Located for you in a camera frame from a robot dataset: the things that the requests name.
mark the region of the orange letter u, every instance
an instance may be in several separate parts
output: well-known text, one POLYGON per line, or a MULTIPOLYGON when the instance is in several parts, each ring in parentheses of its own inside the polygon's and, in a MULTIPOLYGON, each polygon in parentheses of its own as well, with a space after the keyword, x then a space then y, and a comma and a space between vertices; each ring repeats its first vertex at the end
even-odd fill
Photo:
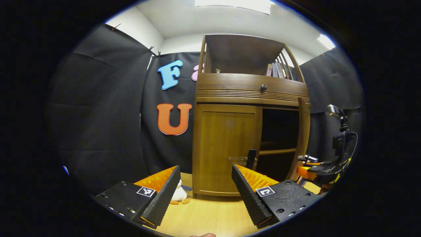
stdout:
POLYGON ((174 108, 172 104, 159 104, 158 109, 158 128, 167 135, 180 135, 187 130, 189 125, 189 111, 191 104, 179 104, 177 108, 180 110, 180 124, 177 127, 170 125, 170 111, 174 108))

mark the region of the white wall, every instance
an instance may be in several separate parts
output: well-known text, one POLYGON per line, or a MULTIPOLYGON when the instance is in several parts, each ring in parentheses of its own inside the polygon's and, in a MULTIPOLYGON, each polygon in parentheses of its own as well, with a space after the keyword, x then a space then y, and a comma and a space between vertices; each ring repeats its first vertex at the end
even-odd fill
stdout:
POLYGON ((121 12, 109 19, 106 24, 112 27, 121 24, 117 29, 133 37, 147 48, 154 46, 152 52, 156 54, 164 41, 164 37, 136 7, 121 12))
MULTIPOLYGON (((170 53, 179 53, 179 52, 200 52, 202 48, 203 34, 193 34, 193 35, 183 35, 178 37, 173 37, 164 40, 161 44, 160 51, 161 54, 170 54, 170 53)), ((288 46, 291 52, 293 53, 298 64, 301 65, 310 59, 314 58, 310 54, 299 50, 297 48, 288 46)), ((289 66, 294 67, 292 61, 286 54, 283 52, 287 63, 289 66)))

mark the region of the wooden cabinet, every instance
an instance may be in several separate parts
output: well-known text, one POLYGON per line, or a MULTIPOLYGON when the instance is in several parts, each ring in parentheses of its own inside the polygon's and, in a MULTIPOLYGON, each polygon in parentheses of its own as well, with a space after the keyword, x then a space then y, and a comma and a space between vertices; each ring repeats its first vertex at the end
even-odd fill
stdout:
POLYGON ((254 170, 278 181, 295 180, 297 157, 308 143, 309 106, 307 85, 284 43, 205 35, 195 97, 193 193, 239 196, 232 165, 245 165, 250 149, 257 150, 254 170), (282 51, 293 62, 297 81, 282 51), (268 63, 275 61, 282 63, 287 78, 266 76, 268 63))

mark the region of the book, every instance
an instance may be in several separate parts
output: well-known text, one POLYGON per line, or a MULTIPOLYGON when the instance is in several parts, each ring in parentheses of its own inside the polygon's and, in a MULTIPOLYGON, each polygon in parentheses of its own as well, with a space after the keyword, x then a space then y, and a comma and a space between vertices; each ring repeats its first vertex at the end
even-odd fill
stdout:
POLYGON ((268 63, 266 76, 271 76, 271 75, 272 75, 272 64, 268 63))
POLYGON ((277 69, 277 72, 278 72, 278 77, 279 78, 285 78, 285 71, 282 68, 281 63, 276 62, 275 64, 276 64, 276 69, 277 69))
POLYGON ((272 63, 272 75, 274 77, 278 77, 278 68, 276 67, 276 64, 274 62, 272 63))

